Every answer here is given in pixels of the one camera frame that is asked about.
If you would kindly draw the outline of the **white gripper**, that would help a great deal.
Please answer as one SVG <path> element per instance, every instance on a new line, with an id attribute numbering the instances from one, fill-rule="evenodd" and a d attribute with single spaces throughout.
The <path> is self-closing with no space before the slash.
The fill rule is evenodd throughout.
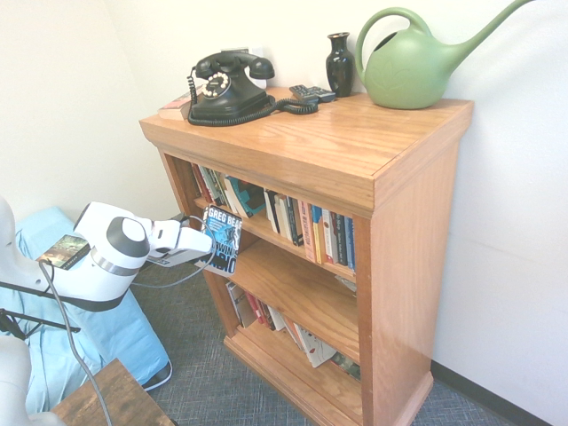
<path id="1" fill-rule="evenodd" d="M 196 267 L 216 268 L 215 258 L 206 256 L 212 250 L 213 241 L 205 233 L 191 227 L 183 226 L 171 248 L 165 245 L 154 248 L 148 256 L 148 261 L 160 266 L 176 266 L 195 260 Z"/>

